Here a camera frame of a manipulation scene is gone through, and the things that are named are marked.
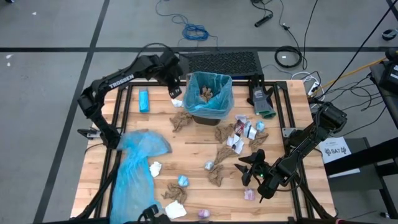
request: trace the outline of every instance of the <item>wooden table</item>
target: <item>wooden table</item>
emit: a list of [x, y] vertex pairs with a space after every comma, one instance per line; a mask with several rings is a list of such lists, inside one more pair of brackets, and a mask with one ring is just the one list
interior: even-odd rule
[[[312, 117], [304, 85], [300, 80], [288, 80], [287, 84], [296, 127], [306, 127], [312, 122]], [[237, 157], [227, 158], [221, 163], [224, 165], [222, 171], [224, 179], [221, 187], [212, 185], [207, 179], [207, 171], [204, 170], [203, 166], [206, 161], [214, 160], [217, 148], [223, 146], [223, 144], [215, 140], [215, 127], [193, 122], [180, 132], [173, 133], [173, 126], [169, 118], [173, 117], [176, 112], [182, 111], [183, 108], [175, 108], [171, 104], [167, 88], [163, 86], [149, 87], [150, 113], [148, 114], [139, 112], [138, 92], [139, 87], [134, 87], [129, 108], [127, 131], [143, 128], [157, 131], [169, 141], [173, 150], [172, 154], [148, 159], [150, 164], [154, 161], [159, 161], [163, 164], [160, 175], [154, 179], [155, 198], [165, 207], [172, 202], [171, 199], [163, 199], [161, 196], [167, 190], [167, 184], [170, 182], [177, 183], [178, 175], [186, 175], [190, 181], [190, 186], [187, 188], [188, 198], [184, 203], [187, 215], [177, 220], [196, 221], [197, 211], [204, 208], [210, 210], [210, 220], [213, 221], [286, 221], [287, 217], [295, 217], [292, 194], [290, 192], [276, 192], [273, 198], [270, 200], [264, 199], [262, 203], [259, 203], [260, 195], [257, 192], [255, 201], [243, 199], [245, 187], [241, 182], [240, 171], [234, 166], [234, 163], [241, 163]], [[102, 109], [103, 115], [109, 123], [113, 115], [116, 93], [117, 91], [115, 90], [106, 95], [105, 106]], [[254, 115], [252, 106], [246, 102], [248, 97], [248, 88], [246, 86], [234, 86], [233, 93], [234, 108], [229, 113], [228, 119], [220, 124], [235, 123], [234, 116], [236, 114], [245, 114], [254, 123], [261, 119], [260, 116]], [[280, 98], [282, 99], [285, 122], [289, 126], [283, 95]], [[118, 126], [120, 126], [121, 122], [123, 105], [124, 102], [122, 101]], [[266, 152], [266, 161], [272, 164], [278, 157], [284, 155], [280, 124], [277, 117], [271, 120], [263, 120], [263, 122], [266, 125], [266, 132], [269, 133], [269, 137], [261, 148]], [[100, 142], [99, 139], [89, 141], [88, 147]], [[248, 156], [251, 154], [248, 146], [249, 140], [244, 138], [244, 142], [245, 145], [241, 156]], [[94, 147], [86, 153], [71, 217], [82, 212], [97, 192], [104, 155], [105, 147], [103, 146]], [[304, 159], [304, 166], [310, 190], [327, 212], [334, 215], [333, 199], [320, 153], [312, 151]], [[257, 182], [253, 180], [249, 186], [257, 189]], [[303, 216], [306, 216], [307, 211], [301, 191], [299, 191], [299, 196]], [[107, 198], [108, 195], [106, 194], [101, 214], [105, 214]]]

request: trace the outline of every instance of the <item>black leg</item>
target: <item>black leg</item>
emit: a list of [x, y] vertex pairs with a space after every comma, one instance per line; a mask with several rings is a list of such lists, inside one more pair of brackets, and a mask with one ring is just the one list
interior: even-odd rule
[[384, 205], [387, 208], [388, 215], [390, 216], [391, 219], [398, 219], [398, 212], [397, 209], [394, 205], [394, 202], [392, 201], [390, 192], [387, 189], [386, 183], [383, 179], [383, 177], [380, 177], [382, 189], [380, 189], [380, 194], [381, 197], [383, 198]]

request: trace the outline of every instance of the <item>blue plastic bag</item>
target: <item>blue plastic bag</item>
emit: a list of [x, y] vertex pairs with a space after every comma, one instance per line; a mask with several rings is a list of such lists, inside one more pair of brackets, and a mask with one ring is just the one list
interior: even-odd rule
[[154, 204], [162, 208], [155, 200], [155, 186], [147, 157], [172, 151], [162, 135], [143, 130], [123, 135], [118, 149], [126, 150], [126, 158], [118, 170], [110, 224], [136, 221], [144, 209]]
[[[203, 86], [211, 88], [213, 97], [206, 103], [201, 97]], [[234, 106], [232, 78], [208, 72], [194, 72], [183, 98], [188, 113], [201, 118], [225, 119]]]

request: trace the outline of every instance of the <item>blue block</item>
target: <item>blue block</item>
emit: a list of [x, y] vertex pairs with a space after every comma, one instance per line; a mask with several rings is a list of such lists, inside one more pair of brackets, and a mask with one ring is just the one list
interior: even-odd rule
[[148, 89], [139, 90], [139, 111], [141, 113], [149, 112]]

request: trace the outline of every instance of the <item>pink object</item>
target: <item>pink object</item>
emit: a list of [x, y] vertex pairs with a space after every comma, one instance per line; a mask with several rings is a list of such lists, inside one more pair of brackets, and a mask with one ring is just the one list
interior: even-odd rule
[[198, 212], [199, 219], [208, 218], [210, 216], [210, 211], [207, 209], [202, 209]]
[[245, 200], [255, 200], [254, 191], [252, 189], [244, 190], [244, 199]]

